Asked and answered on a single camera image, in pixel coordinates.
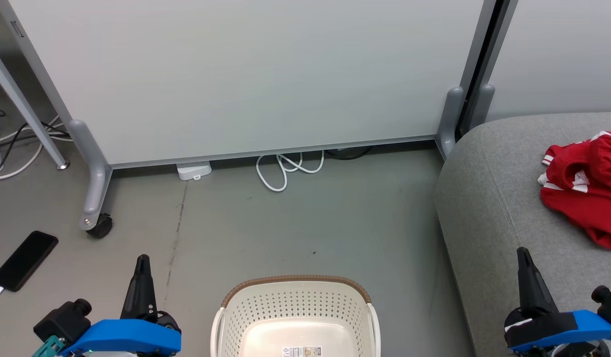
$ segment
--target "gray floor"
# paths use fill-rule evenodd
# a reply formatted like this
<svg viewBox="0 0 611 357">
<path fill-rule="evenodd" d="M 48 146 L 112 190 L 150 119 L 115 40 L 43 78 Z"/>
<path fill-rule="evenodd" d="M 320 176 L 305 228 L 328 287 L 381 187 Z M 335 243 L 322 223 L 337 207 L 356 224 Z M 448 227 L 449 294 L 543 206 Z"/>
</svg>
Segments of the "gray floor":
<svg viewBox="0 0 611 357">
<path fill-rule="evenodd" d="M 22 68 L 20 85 L 42 120 L 52 119 Z M 22 123 L 1 92 L 0 109 L 10 115 L 1 134 Z M 254 160 L 217 162 L 201 181 L 180 181 L 174 167 L 115 172 L 106 199 L 114 227 L 102 240 L 77 228 L 88 171 L 72 144 L 59 148 L 69 169 L 56 171 L 43 152 L 0 181 L 0 265 L 33 230 L 60 240 L 22 290 L 0 297 L 0 356 L 31 355 L 40 345 L 32 327 L 66 300 L 89 300 L 92 321 L 117 318 L 141 253 L 151 256 L 158 307 L 183 330 L 183 357 L 209 355 L 210 325 L 230 289 L 281 274 L 359 282 L 380 317 L 385 357 L 472 356 L 432 203 L 441 168 L 432 145 L 326 160 L 318 174 L 289 174 L 279 194 L 259 181 Z M 4 173 L 35 149 L 17 145 Z M 278 166 L 264 162 L 278 185 Z"/>
</svg>

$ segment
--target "smartphone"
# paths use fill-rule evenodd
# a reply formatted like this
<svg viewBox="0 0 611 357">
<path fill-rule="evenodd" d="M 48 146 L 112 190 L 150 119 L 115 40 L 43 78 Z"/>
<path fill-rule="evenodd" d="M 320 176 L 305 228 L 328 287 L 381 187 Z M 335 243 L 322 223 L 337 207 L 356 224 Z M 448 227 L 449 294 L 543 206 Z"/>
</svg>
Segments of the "smartphone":
<svg viewBox="0 0 611 357">
<path fill-rule="evenodd" d="M 0 267 L 0 287 L 19 291 L 57 244 L 54 236 L 39 231 L 30 233 Z"/>
</svg>

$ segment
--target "plastic basket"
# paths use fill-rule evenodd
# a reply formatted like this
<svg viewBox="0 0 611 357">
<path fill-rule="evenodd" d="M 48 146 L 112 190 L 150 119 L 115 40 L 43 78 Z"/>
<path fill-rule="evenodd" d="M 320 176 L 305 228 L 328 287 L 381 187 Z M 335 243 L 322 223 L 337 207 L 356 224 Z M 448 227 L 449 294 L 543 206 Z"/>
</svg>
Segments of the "plastic basket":
<svg viewBox="0 0 611 357">
<path fill-rule="evenodd" d="M 213 320 L 211 357 L 380 357 L 371 298 L 337 276 L 249 280 Z"/>
</svg>

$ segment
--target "white movable whiteboard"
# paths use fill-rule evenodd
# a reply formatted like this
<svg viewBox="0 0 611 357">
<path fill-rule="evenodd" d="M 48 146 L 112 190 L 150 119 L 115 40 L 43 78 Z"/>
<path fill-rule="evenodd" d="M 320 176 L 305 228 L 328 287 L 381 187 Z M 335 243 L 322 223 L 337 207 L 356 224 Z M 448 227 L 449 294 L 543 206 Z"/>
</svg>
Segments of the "white movable whiteboard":
<svg viewBox="0 0 611 357">
<path fill-rule="evenodd" d="M 111 165 L 435 135 L 482 0 L 9 0 Z"/>
<path fill-rule="evenodd" d="M 611 111 L 611 0 L 519 0 L 486 121 Z"/>
</svg>

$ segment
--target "gray metal stand leg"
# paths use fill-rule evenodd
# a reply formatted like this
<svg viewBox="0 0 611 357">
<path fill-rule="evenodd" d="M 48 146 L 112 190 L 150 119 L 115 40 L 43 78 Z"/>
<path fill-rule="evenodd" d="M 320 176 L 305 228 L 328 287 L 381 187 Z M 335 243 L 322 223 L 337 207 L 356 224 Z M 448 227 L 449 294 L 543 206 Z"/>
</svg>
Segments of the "gray metal stand leg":
<svg viewBox="0 0 611 357">
<path fill-rule="evenodd" d="M 24 116 L 26 122 L 32 128 L 36 136 L 38 136 L 39 140 L 43 144 L 43 147 L 49 152 L 50 156 L 52 156 L 52 160 L 56 162 L 56 168 L 58 170 L 67 169 L 69 166 L 69 162 L 67 162 L 61 153 L 58 151 L 52 139 L 48 135 L 48 132 L 45 131 L 41 121 L 36 116 L 34 111 L 32 110 L 30 104 L 24 97 L 21 90 L 15 83 L 15 80 L 12 79 L 10 72 L 3 65 L 3 62 L 0 59 L 0 84 L 3 90 L 6 92 L 8 97 L 13 101 L 17 109 L 21 112 L 21 115 Z"/>
<path fill-rule="evenodd" d="M 468 131 L 486 122 L 486 115 L 488 115 L 488 110 L 491 108 L 491 103 L 493 103 L 493 95 L 495 95 L 495 86 L 492 84 L 486 84 L 479 88 L 477 104 L 473 109 Z"/>
<path fill-rule="evenodd" d="M 85 207 L 79 226 L 84 231 L 93 229 L 101 214 L 101 208 L 105 194 L 111 179 L 112 169 L 109 167 L 105 156 L 96 144 L 90 129 L 80 120 L 72 120 L 67 126 L 74 139 L 74 144 L 81 156 L 90 167 L 90 187 L 85 197 Z"/>
<path fill-rule="evenodd" d="M 455 146 L 455 127 L 459 120 L 459 113 L 464 104 L 464 90 L 461 87 L 451 88 L 446 94 L 444 109 L 442 109 L 442 119 L 440 126 L 437 129 L 435 142 L 442 154 L 442 158 L 446 160 L 446 156 Z"/>
</svg>

